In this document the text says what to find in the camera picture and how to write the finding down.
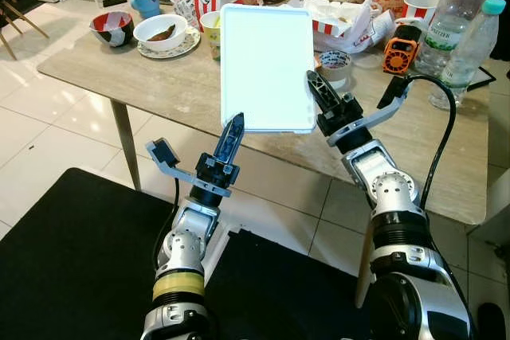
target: black cable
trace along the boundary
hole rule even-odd
[[[172,221],[174,220],[175,214],[177,213],[177,209],[179,206],[177,205],[179,203],[179,180],[177,178],[174,178],[175,180],[175,197],[174,197],[174,205],[172,206],[172,210],[170,214],[168,214],[167,219],[163,222],[163,226],[161,226],[161,229],[159,230],[158,236],[156,238],[156,241],[154,242],[154,247],[152,248],[152,267],[156,271],[158,269],[158,254],[159,250],[161,249],[161,245],[163,243],[163,239],[166,236],[166,234],[171,229]]]
[[[428,81],[436,84],[446,94],[446,98],[448,99],[448,102],[449,102],[448,124],[446,125],[446,129],[445,129],[445,133],[443,134],[443,138],[442,138],[441,142],[439,143],[439,146],[437,147],[436,154],[433,157],[433,161],[430,164],[429,173],[427,174],[427,179],[426,179],[425,185],[423,186],[422,199],[420,200],[420,208],[424,212],[426,212],[425,207],[426,207],[427,198],[429,196],[430,186],[432,184],[432,180],[434,178],[434,173],[436,171],[437,164],[439,163],[439,159],[441,158],[442,152],[445,149],[446,143],[448,142],[449,135],[452,132],[453,125],[455,124],[455,117],[457,115],[457,106],[455,105],[455,98],[453,97],[452,91],[450,91],[449,88],[446,87],[442,83],[442,81],[440,81],[439,79],[432,77],[432,76],[428,76],[428,75],[407,76],[406,79],[409,83],[413,80],[423,79],[423,80],[428,80]],[[428,215],[427,215],[427,220],[429,221],[429,231],[430,231],[430,220],[429,220]],[[453,287],[455,288],[459,297],[461,298],[462,304],[464,304],[464,307],[468,314],[469,326],[471,327],[471,332],[470,332],[469,337],[475,338],[476,328],[473,325],[473,317],[471,315],[471,311],[469,310],[468,303],[464,297],[464,293],[461,290],[461,286],[459,285],[457,278],[455,277],[451,268],[449,267],[448,263],[446,262],[445,257],[441,254],[441,252],[439,251],[439,248],[437,248],[437,245],[435,244],[434,239],[432,237],[431,237],[431,239],[432,239],[431,242],[432,242],[432,247],[433,247],[432,249],[435,252],[437,252],[437,254],[439,254],[439,256],[441,257],[441,259],[443,261],[443,266],[444,266],[446,272],[448,272],[448,275],[449,275],[450,279],[452,280]]]
[[[407,76],[406,80],[410,83],[413,80],[428,80],[434,84],[436,84],[442,91],[446,94],[446,98],[449,102],[449,118],[448,124],[446,125],[445,133],[443,134],[443,138],[437,147],[436,154],[433,157],[432,163],[430,164],[429,173],[427,174],[427,179],[425,181],[425,185],[423,186],[422,191],[422,199],[420,200],[420,208],[425,210],[425,205],[427,202],[427,198],[430,192],[430,186],[432,185],[432,179],[434,178],[434,173],[436,172],[437,164],[439,163],[439,159],[445,149],[446,143],[448,142],[448,138],[450,133],[452,132],[453,125],[455,124],[455,116],[457,115],[457,107],[455,106],[455,99],[453,98],[452,91],[449,90],[446,85],[443,84],[439,79],[429,76],[429,75],[413,75]]]

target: teal bottle cap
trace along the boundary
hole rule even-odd
[[[506,4],[505,0],[485,0],[481,11],[488,15],[499,15],[503,12]]]

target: paper cup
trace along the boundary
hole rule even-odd
[[[422,18],[428,25],[436,12],[439,0],[404,0],[403,18]]]
[[[202,15],[200,24],[210,46],[210,54],[215,60],[220,60],[220,11],[213,11]]]

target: water bottle label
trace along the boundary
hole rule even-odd
[[[455,71],[449,64],[447,64],[445,69],[443,69],[441,81],[449,88],[464,88],[468,86],[465,73]]]
[[[431,25],[425,42],[432,48],[440,49],[441,51],[452,51],[459,41],[461,40],[461,33],[453,32],[447,29]]]

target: bowl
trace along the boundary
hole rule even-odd
[[[89,28],[100,42],[111,47],[120,47],[133,38],[134,26],[130,14],[112,11],[94,18]]]
[[[165,40],[148,41],[154,35],[164,32],[175,24],[174,32]],[[188,22],[185,18],[175,14],[153,16],[142,21],[135,27],[133,35],[145,47],[153,51],[167,51],[182,44],[186,36]]]

